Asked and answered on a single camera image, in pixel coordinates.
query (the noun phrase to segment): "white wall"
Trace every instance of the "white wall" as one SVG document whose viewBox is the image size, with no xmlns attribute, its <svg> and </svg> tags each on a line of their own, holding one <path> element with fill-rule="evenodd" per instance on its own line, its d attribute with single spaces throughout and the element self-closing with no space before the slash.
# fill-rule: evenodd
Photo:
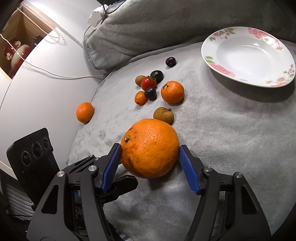
<svg viewBox="0 0 296 241">
<path fill-rule="evenodd" d="M 1 113 L 1 104 L 3 102 L 6 91 L 9 87 L 9 84 L 10 84 L 10 81 L 6 78 L 6 76 L 4 76 L 4 74 L 2 73 L 2 70 L 1 70 L 1 72 L 0 72 L 0 113 Z M 1 160 L 1 157 L 0 157 L 0 168 L 3 171 L 10 173 L 12 176 L 14 176 L 11 168 Z"/>
<path fill-rule="evenodd" d="M 52 20 L 64 33 L 83 48 L 83 34 L 89 27 L 91 12 L 100 7 L 96 0 L 25 0 L 28 5 L 46 20 Z"/>
<path fill-rule="evenodd" d="M 9 84 L 10 81 L 0 72 L 0 106 Z"/>
<path fill-rule="evenodd" d="M 101 75 L 102 72 L 87 61 L 84 50 L 57 30 L 62 36 L 59 42 L 46 36 L 26 60 L 62 76 Z M 6 157 L 7 148 L 19 138 L 43 127 L 48 129 L 60 169 L 64 168 L 80 125 L 76 118 L 77 106 L 91 102 L 100 83 L 95 78 L 55 78 L 23 63 L 0 110 L 0 160 L 5 163 L 0 162 L 0 168 L 13 176 Z"/>
</svg>

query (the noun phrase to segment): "camera lens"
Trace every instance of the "camera lens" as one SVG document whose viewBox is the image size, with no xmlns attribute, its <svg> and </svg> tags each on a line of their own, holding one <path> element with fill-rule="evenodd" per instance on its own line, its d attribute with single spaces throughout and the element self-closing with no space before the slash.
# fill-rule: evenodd
<svg viewBox="0 0 296 241">
<path fill-rule="evenodd" d="M 35 142 L 32 145 L 32 152 L 36 158 L 40 158 L 42 156 L 41 145 L 38 142 Z"/>
<path fill-rule="evenodd" d="M 25 166 L 29 166 L 31 164 L 31 156 L 27 151 L 22 152 L 22 162 Z"/>
<path fill-rule="evenodd" d="M 49 140 L 47 138 L 44 138 L 43 139 L 43 146 L 44 146 L 45 149 L 48 149 L 48 147 L 49 147 Z"/>
</svg>

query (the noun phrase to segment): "blue gripper pad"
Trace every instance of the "blue gripper pad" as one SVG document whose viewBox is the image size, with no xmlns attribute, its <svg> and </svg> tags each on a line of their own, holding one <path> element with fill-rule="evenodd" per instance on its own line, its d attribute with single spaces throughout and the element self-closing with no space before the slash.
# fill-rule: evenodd
<svg viewBox="0 0 296 241">
<path fill-rule="evenodd" d="M 179 160 L 190 189 L 194 191 L 195 194 L 199 194 L 198 175 L 182 146 L 179 148 Z"/>
<path fill-rule="evenodd" d="M 118 165 L 120 164 L 120 159 L 121 159 L 121 145 L 118 144 L 102 176 L 103 181 L 102 181 L 101 189 L 103 191 L 106 191 L 111 187 Z"/>
</svg>

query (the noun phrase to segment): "tangerine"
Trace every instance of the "tangerine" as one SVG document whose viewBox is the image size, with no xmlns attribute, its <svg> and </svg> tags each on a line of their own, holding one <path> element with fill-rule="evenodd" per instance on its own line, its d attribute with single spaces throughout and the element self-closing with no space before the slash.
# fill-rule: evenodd
<svg viewBox="0 0 296 241">
<path fill-rule="evenodd" d="M 94 107 L 89 102 L 80 104 L 76 110 L 76 117 L 82 123 L 88 123 L 94 115 Z"/>
<path fill-rule="evenodd" d="M 139 91 L 135 96 L 135 103 L 138 105 L 144 105 L 148 99 L 145 97 L 144 91 Z"/>
<path fill-rule="evenodd" d="M 177 81 L 169 81 L 161 88 L 163 100 L 169 104 L 177 104 L 184 99 L 184 87 Z"/>
<path fill-rule="evenodd" d="M 179 139 L 174 128 L 156 119 L 136 122 L 121 140 L 121 163 L 140 178 L 167 174 L 178 158 Z"/>
</svg>

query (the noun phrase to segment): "red vase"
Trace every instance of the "red vase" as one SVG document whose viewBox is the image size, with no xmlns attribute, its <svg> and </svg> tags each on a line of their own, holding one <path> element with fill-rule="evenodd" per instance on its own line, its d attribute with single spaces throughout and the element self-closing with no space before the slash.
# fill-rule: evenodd
<svg viewBox="0 0 296 241">
<path fill-rule="evenodd" d="M 9 43 L 15 48 L 15 50 L 21 55 L 24 59 L 28 57 L 32 49 L 30 46 L 24 44 L 21 45 L 21 42 L 17 40 L 16 37 L 13 37 L 9 40 Z M 22 63 L 24 62 L 21 57 L 15 52 L 15 50 L 7 43 L 4 47 L 4 55 L 8 61 L 11 60 L 11 68 L 16 72 Z"/>
</svg>

